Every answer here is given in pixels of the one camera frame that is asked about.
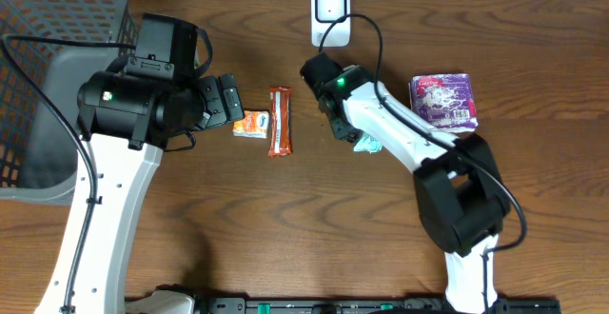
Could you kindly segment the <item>orange tissue pack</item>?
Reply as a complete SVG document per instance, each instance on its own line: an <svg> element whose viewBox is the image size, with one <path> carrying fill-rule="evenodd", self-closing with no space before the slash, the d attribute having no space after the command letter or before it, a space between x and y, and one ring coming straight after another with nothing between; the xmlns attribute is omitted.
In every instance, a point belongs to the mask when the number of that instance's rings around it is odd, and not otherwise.
<svg viewBox="0 0 609 314"><path fill-rule="evenodd" d="M233 123L232 133L237 137L266 139L269 121L268 111L246 110L244 118Z"/></svg>

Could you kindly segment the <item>teal snack packet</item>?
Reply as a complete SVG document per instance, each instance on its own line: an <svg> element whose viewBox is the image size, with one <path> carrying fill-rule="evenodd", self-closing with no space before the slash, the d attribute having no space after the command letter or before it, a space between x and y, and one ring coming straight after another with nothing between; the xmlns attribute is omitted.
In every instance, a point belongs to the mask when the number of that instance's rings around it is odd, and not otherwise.
<svg viewBox="0 0 609 314"><path fill-rule="evenodd" d="M367 133L363 133L353 147L354 152L368 152L370 154L380 152L382 149L383 145Z"/></svg>

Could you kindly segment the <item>red purple noodle packet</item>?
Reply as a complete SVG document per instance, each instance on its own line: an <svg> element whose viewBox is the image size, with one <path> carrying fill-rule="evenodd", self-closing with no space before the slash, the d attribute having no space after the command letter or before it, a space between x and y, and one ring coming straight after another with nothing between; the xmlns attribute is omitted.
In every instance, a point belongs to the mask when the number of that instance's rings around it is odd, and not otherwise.
<svg viewBox="0 0 609 314"><path fill-rule="evenodd" d="M409 83L411 109L450 133L474 132L479 125L470 76L466 73L415 76Z"/></svg>

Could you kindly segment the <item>orange-brown snack bar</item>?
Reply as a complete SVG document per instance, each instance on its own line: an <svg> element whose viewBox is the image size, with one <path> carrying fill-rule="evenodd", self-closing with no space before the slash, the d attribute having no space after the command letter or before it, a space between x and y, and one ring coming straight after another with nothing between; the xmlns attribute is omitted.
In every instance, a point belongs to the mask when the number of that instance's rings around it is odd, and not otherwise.
<svg viewBox="0 0 609 314"><path fill-rule="evenodd" d="M269 89L271 100L272 132L269 157L283 157L292 152L290 141L290 88Z"/></svg>

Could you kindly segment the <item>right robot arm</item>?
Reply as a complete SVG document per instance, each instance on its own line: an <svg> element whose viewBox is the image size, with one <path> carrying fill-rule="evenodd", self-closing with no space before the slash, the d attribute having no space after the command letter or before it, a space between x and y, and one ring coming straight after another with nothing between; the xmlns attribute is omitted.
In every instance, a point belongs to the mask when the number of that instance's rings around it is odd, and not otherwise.
<svg viewBox="0 0 609 314"><path fill-rule="evenodd" d="M361 66L332 63L304 80L337 139L368 133L412 173L422 226L444 253L448 304L489 312L498 299L493 257L513 200L489 145L434 128Z"/></svg>

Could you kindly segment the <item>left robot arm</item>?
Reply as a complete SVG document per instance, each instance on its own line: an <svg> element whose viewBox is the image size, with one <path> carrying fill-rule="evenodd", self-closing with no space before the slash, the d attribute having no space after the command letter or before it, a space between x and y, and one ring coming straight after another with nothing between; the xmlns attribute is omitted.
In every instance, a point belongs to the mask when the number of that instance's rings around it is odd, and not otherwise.
<svg viewBox="0 0 609 314"><path fill-rule="evenodd" d="M193 313L196 300L156 290L127 302L128 261L165 141L129 141L134 120L116 119L85 142L59 257L39 313Z"/></svg>

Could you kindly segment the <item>grey plastic mesh basket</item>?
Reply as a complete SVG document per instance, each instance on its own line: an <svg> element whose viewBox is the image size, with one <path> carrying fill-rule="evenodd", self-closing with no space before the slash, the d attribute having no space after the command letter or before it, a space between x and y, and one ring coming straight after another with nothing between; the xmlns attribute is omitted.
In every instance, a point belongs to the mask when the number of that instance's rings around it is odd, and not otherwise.
<svg viewBox="0 0 609 314"><path fill-rule="evenodd" d="M77 92L95 72L126 54L138 27L128 0L1 0L1 32L12 59L1 60L1 197L68 205L79 154L39 100L43 91L77 124Z"/></svg>

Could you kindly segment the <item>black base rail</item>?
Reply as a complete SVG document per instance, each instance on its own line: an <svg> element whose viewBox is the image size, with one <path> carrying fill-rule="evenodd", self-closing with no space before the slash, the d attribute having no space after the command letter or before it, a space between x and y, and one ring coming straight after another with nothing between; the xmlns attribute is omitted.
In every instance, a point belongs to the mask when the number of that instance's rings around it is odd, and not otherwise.
<svg viewBox="0 0 609 314"><path fill-rule="evenodd" d="M195 300L187 294L157 291L125 305L127 313L201 314L365 314L365 313L453 313L442 298L399 300L247 300L207 298Z"/></svg>

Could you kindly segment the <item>white barcode scanner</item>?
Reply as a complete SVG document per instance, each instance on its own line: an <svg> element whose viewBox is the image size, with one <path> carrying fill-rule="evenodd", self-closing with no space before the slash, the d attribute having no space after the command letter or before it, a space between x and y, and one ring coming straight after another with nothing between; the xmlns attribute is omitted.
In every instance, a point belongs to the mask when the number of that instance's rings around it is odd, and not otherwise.
<svg viewBox="0 0 609 314"><path fill-rule="evenodd" d="M350 0L310 0L311 42L318 47L330 25L350 13ZM345 47L350 41L351 21L344 19L333 27L324 40L324 47Z"/></svg>

